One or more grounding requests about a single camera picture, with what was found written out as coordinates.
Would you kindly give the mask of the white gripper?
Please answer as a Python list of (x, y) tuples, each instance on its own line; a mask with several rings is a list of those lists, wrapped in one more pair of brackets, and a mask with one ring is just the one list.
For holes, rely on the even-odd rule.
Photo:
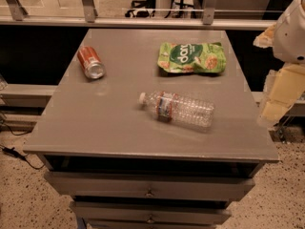
[(274, 57), (286, 62), (279, 71), (269, 71), (259, 104), (257, 123), (275, 125), (305, 92), (304, 0), (293, 0), (276, 25), (255, 38), (254, 45), (273, 47)]

